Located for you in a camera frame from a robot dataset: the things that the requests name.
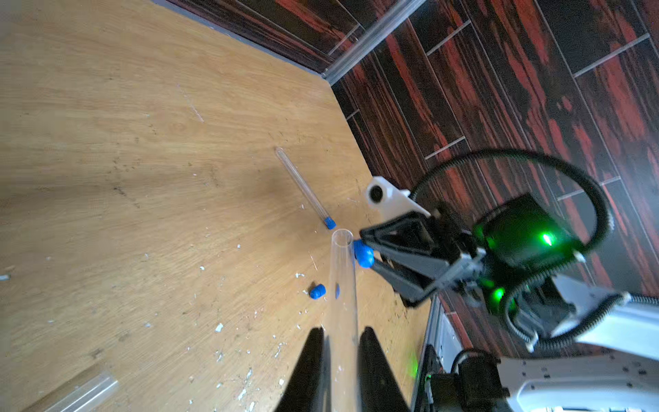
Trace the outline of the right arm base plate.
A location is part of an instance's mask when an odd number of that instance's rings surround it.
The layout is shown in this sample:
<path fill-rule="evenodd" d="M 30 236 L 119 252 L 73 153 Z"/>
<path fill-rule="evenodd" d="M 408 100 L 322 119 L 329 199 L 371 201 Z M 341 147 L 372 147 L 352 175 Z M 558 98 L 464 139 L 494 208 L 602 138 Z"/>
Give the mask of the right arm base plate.
<path fill-rule="evenodd" d="M 434 346 L 425 346 L 421 360 L 411 410 L 462 411 L 456 375 L 444 372 Z"/>

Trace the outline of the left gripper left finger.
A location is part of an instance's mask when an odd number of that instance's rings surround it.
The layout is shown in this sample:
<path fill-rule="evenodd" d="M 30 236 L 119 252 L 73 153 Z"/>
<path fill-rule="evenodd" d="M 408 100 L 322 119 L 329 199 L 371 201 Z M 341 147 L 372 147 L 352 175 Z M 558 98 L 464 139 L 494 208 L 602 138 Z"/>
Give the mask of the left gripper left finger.
<path fill-rule="evenodd" d="M 324 401 L 324 329 L 312 328 L 276 412 L 322 411 Z"/>

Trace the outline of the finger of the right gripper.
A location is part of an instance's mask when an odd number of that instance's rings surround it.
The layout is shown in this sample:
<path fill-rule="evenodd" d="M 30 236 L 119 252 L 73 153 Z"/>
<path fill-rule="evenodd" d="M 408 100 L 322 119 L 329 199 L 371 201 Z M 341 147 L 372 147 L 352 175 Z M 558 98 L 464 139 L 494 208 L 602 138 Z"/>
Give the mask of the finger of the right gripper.
<path fill-rule="evenodd" d="M 408 212 L 360 230 L 360 239 L 393 264 L 438 278 L 458 261 L 458 227 L 448 218 Z"/>
<path fill-rule="evenodd" d="M 439 292 L 434 281 L 439 271 L 446 268 L 439 257 L 391 252 L 383 259 L 375 259 L 372 270 L 382 276 L 400 296 L 405 307 L 416 308 Z"/>

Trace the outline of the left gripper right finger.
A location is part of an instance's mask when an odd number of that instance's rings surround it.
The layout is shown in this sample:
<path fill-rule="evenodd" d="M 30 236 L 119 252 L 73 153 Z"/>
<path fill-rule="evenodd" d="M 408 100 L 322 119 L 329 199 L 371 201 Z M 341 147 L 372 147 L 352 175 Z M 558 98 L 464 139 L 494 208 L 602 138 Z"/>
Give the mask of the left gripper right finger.
<path fill-rule="evenodd" d="M 363 411 L 409 412 L 377 335 L 370 326 L 360 336 L 358 376 Z"/>

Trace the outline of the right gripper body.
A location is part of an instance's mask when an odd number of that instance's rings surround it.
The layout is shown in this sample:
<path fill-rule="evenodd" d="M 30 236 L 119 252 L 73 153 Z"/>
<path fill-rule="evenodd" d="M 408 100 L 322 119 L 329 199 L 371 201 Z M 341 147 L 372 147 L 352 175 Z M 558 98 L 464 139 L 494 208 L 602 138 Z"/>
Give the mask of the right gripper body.
<path fill-rule="evenodd" d="M 483 304 L 484 298 L 478 281 L 484 274 L 485 250 L 472 235 L 466 222 L 449 206 L 438 203 L 431 212 L 433 229 L 439 236 L 439 259 L 447 267 L 440 270 L 434 281 L 436 290 L 455 292 L 468 304 Z"/>

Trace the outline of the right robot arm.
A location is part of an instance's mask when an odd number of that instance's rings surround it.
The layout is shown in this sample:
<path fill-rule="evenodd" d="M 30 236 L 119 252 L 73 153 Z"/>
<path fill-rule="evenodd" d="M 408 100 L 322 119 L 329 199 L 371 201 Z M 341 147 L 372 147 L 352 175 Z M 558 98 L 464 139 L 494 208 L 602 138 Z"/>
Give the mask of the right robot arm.
<path fill-rule="evenodd" d="M 528 193 L 487 212 L 471 229 L 448 204 L 428 210 L 417 203 L 444 171 L 490 158 L 566 175 L 594 208 L 590 238 L 580 240 Z M 432 304 L 409 410 L 657 410 L 657 298 L 563 274 L 614 231 L 611 203 L 585 171 L 533 151 L 482 149 L 439 163 L 409 191 L 376 177 L 366 198 L 382 222 L 360 231 L 357 261 L 382 276 L 406 307 Z M 484 305 L 528 357 L 441 343 L 438 295 L 445 290 Z"/>

